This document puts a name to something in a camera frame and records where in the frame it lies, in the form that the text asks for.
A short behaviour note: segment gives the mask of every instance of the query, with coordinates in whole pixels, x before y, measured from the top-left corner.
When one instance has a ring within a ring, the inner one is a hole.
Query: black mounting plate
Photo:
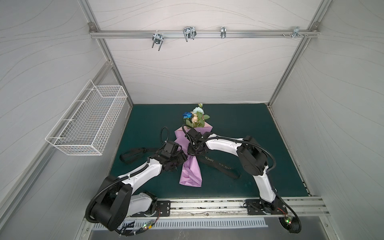
[[[280,208],[285,213],[287,213],[287,209],[285,205],[281,201],[275,200],[275,207],[276,209],[272,211],[272,215],[283,215],[283,213],[278,210],[277,208]],[[266,215],[261,209],[263,208],[260,204],[260,199],[246,199],[245,204],[247,205],[247,214],[248,215]]]
[[[170,201],[157,201],[157,207],[160,208],[160,217],[169,217],[170,214]],[[139,212],[133,214],[131,217],[157,217],[159,212],[156,210],[152,216],[146,216],[144,213]]]

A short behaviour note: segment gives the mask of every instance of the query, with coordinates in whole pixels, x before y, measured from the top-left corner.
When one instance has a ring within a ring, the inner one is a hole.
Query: purple wrapping paper
[[[196,127],[195,129],[201,134],[204,134],[212,131],[212,128],[213,127],[211,125],[205,123],[204,127]],[[183,147],[183,151],[187,155],[189,140],[185,137],[183,130],[181,128],[177,129],[175,131],[175,135],[175,142]],[[194,156],[188,156],[187,161],[183,164],[179,184],[191,187],[201,187],[201,183],[202,178],[197,159]]]

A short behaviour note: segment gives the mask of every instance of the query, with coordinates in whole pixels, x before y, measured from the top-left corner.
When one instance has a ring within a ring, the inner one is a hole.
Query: wire basket
[[[65,119],[64,114],[45,138],[67,155],[102,155],[127,99],[122,86],[95,86],[93,83],[92,86],[84,87],[82,92],[85,91],[85,98],[75,100],[67,110],[77,107],[72,116]],[[55,129],[59,132],[57,136],[52,135]]]

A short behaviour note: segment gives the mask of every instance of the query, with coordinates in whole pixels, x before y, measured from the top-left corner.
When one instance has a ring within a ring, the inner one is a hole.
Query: green mat
[[[192,111],[196,106],[197,104],[134,105],[111,175],[125,174],[143,164],[150,154],[130,165],[122,163],[119,155],[133,147],[160,147],[159,133],[163,126],[169,128],[169,139],[174,141],[174,131],[183,124],[182,114]],[[265,104],[205,104],[204,111],[211,116],[207,122],[213,126],[213,133],[233,138],[251,135],[273,154],[277,166],[270,172],[270,179],[281,196],[308,196]],[[220,151],[210,151],[209,156],[235,168],[241,177],[232,179],[214,168],[199,163],[202,186],[188,187],[179,184],[182,168],[179,166],[176,172],[162,172],[152,178],[141,186],[136,194],[149,191],[159,198],[259,196],[253,177],[243,170],[238,157]]]

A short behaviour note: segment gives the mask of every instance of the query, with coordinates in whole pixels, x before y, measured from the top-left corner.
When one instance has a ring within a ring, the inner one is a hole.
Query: light blue flower
[[[196,114],[196,113],[202,113],[202,114],[204,114],[204,110],[201,109],[201,107],[196,107],[195,109],[193,109],[192,113],[193,113],[193,114]]]
[[[190,118],[190,117],[192,117],[192,113],[190,112],[183,113],[183,118]]]

